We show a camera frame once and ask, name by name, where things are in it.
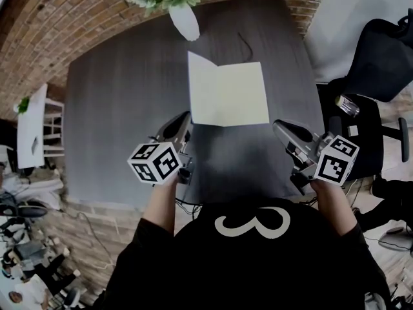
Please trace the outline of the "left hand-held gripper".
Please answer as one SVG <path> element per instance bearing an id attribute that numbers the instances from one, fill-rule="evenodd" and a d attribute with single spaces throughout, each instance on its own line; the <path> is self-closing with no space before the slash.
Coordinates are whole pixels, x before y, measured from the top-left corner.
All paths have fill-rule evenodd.
<path id="1" fill-rule="evenodd" d="M 163 185 L 177 176 L 179 183 L 190 183 L 194 164 L 185 149 L 191 122 L 190 111 L 185 111 L 165 123 L 148 143 L 135 148 L 127 163 L 140 182 Z"/>

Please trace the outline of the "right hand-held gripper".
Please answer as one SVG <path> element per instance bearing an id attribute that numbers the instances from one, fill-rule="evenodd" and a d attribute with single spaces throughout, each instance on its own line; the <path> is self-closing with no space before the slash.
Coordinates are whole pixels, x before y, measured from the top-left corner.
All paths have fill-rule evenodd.
<path id="1" fill-rule="evenodd" d="M 294 159 L 290 180 L 300 193 L 314 179 L 344 184 L 358 155 L 357 145 L 331 132 L 312 134 L 302 123 L 277 119 L 272 128 Z"/>

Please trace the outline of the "white notebook with blue cover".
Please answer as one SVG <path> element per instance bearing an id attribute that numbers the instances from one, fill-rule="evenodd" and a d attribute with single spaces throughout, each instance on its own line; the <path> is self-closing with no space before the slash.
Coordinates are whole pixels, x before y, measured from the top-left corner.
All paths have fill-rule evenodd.
<path id="1" fill-rule="evenodd" d="M 218 66 L 189 51 L 188 80 L 193 123 L 218 127 L 269 123 L 261 63 Z"/>

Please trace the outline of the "person's left forearm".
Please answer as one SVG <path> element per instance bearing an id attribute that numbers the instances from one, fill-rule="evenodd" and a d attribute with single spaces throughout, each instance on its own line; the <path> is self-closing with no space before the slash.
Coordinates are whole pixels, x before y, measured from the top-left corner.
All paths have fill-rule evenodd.
<path id="1" fill-rule="evenodd" d="M 175 230 L 177 182 L 178 177 L 175 174 L 166 183 L 154 185 L 143 214 L 145 220 L 170 234 Z"/>

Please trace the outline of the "person's right forearm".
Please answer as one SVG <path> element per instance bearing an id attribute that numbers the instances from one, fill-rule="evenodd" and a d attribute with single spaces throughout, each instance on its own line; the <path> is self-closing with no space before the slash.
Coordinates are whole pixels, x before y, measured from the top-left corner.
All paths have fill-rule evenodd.
<path id="1" fill-rule="evenodd" d="M 323 180 L 313 180 L 310 186 L 316 192 L 318 210 L 340 236 L 350 232 L 357 225 L 356 217 L 339 185 Z"/>

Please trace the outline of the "clear plastic bottle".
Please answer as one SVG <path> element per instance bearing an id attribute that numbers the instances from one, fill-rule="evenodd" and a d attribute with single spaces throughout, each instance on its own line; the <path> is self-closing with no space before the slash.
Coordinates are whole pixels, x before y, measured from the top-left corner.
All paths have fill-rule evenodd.
<path id="1" fill-rule="evenodd" d="M 346 96 L 337 96 L 335 98 L 335 104 L 344 113 L 351 117 L 356 117 L 359 114 L 359 107 L 350 98 Z"/>

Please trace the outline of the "white ceramic vase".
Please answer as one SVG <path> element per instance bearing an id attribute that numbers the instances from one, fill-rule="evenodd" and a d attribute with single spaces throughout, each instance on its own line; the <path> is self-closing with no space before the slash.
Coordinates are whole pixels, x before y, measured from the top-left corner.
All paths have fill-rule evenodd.
<path id="1" fill-rule="evenodd" d="M 196 16 L 187 3 L 170 6 L 168 8 L 168 13 L 178 32 L 187 41 L 195 41 L 200 37 Z"/>

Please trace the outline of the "black mesh office chair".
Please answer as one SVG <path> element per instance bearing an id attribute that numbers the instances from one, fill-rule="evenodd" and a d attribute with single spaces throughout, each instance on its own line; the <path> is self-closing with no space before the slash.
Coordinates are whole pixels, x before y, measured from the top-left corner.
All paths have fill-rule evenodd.
<path id="1" fill-rule="evenodd" d="M 406 120 L 399 118 L 396 129 L 384 126 L 377 103 L 393 100 L 411 82 L 413 8 L 396 24 L 383 19 L 369 21 L 359 37 L 348 74 L 317 86 L 326 130 L 342 135 L 359 147 L 348 181 L 381 172 L 385 136 L 399 140 L 401 160 L 408 161 L 410 147 Z M 359 107 L 359 114 L 351 117 L 344 113 L 335 104 L 337 96 L 350 98 Z M 358 126 L 357 136 L 348 136 L 350 125 Z"/>

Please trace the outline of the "white slatted chair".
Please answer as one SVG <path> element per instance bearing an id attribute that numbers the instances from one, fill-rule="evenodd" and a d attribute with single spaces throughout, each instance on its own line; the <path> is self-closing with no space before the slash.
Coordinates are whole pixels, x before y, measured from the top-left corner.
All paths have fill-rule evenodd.
<path id="1" fill-rule="evenodd" d="M 45 106 L 53 106 L 59 112 L 44 114 L 43 126 L 49 128 L 48 134 L 43 134 L 43 156 L 45 158 L 57 158 L 65 155 L 63 146 L 63 120 L 65 104 L 50 98 L 45 99 Z"/>

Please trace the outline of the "black bag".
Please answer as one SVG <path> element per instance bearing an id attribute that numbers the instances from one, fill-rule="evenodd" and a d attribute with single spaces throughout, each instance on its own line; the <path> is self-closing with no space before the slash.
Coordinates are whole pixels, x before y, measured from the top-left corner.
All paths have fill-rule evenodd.
<path id="1" fill-rule="evenodd" d="M 386 180 L 379 175 L 370 192 L 382 199 L 372 211 L 379 226 L 403 220 L 413 232 L 413 181 Z"/>

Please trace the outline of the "person's black printed shirt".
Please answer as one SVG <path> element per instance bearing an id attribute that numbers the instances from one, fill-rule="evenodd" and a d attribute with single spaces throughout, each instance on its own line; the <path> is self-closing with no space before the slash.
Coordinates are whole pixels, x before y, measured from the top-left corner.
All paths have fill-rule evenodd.
<path id="1" fill-rule="evenodd" d="M 390 310 L 359 227 L 288 200 L 207 205 L 177 234 L 141 219 L 98 310 Z"/>

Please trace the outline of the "small green potted plant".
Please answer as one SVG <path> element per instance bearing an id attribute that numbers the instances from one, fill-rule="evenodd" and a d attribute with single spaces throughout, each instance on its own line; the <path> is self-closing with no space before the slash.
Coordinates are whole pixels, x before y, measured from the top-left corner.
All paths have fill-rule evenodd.
<path id="1" fill-rule="evenodd" d="M 28 106 L 30 104 L 30 97 L 25 96 L 23 97 L 20 102 L 15 106 L 15 111 L 18 114 L 24 114 L 28 110 Z"/>

